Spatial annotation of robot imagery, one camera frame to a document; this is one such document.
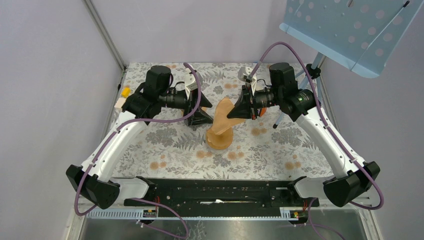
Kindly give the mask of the orange coffee filter box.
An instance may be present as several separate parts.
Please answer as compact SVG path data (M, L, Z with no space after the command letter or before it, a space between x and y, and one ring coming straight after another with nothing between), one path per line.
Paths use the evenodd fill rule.
M267 108L266 107L264 107L264 108L259 108L258 109L258 111L257 111L257 116L259 117L259 118L261 118L265 113L266 113L266 111L267 111Z

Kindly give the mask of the brown paper coffee filter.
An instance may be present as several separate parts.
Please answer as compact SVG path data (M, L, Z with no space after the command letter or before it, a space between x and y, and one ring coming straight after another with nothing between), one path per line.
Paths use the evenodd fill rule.
M215 134L212 129L206 131L206 140L209 139L210 142L217 144L224 141L233 141L234 132L232 128L228 128L221 134Z

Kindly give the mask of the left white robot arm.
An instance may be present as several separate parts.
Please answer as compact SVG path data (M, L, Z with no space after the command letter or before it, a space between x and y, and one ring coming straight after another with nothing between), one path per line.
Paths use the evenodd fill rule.
M114 169L132 140L150 123L177 123L188 126L211 124L213 119L202 108L212 104L201 91L201 74L188 63L184 89L176 90L171 69L154 65L146 73L133 94L119 104L121 110L109 133L96 150L81 165L70 165L66 176L76 191L74 211L78 216L89 213L79 211L79 198L84 197L93 207L107 209L127 199L137 199L148 206L155 200L155 192L141 177L114 179Z

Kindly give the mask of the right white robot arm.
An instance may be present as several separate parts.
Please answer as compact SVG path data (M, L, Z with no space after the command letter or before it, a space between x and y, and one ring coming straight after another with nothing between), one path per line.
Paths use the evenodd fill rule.
M330 177L300 177L291 182L287 201L301 205L307 198L326 198L337 207L353 203L375 183L381 169L357 154L333 128L313 91L298 87L295 71L287 62L269 67L271 85L257 89L257 76L250 67L241 67L238 78L244 84L229 119L259 117L261 109L278 106L279 109L302 128L317 145L333 175Z

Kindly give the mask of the floral tablecloth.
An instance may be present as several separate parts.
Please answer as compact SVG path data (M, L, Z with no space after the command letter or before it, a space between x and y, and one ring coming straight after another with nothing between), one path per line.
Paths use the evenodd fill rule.
M175 82L184 80L188 71L182 63L131 63L123 87L131 93L144 82L153 65L171 69ZM213 104L204 108L214 116L223 98L233 103L239 97L243 82L238 80L241 67L255 63L190 63L202 76L201 90ZM224 150L212 149L206 143L211 125L188 127L184 122L152 123L129 144L112 173L116 178L187 178L187 179L252 179L294 180L333 175L331 167L312 139L285 116L273 129L280 116L278 107L269 108L263 117L246 120L233 127L232 144Z

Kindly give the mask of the yellow block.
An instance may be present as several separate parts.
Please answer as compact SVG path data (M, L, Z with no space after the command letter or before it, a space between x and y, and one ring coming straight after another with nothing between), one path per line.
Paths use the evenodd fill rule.
M131 94L131 89L129 87L124 87L121 92L122 98L127 98Z

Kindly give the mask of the beige wooden block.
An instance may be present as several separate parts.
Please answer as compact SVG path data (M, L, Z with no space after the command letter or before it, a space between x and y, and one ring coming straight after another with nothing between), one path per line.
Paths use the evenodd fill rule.
M124 105L125 102L126 102L126 99L125 98L123 98L123 97L118 98L118 100L116 101L116 103L114 105L114 108L117 111L122 111L123 105Z

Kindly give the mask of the blue perforated stand tray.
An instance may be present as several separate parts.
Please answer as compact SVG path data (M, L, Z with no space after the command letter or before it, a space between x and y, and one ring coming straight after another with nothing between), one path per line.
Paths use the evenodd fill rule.
M363 78L381 75L422 0L289 0L280 29Z

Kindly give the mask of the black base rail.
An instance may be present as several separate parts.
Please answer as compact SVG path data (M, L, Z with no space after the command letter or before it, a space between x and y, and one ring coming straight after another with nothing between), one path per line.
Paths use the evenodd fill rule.
M284 218L306 211L309 204L320 205L311 197L302 198L287 180L224 180L147 178L144 200L159 203L160 218Z

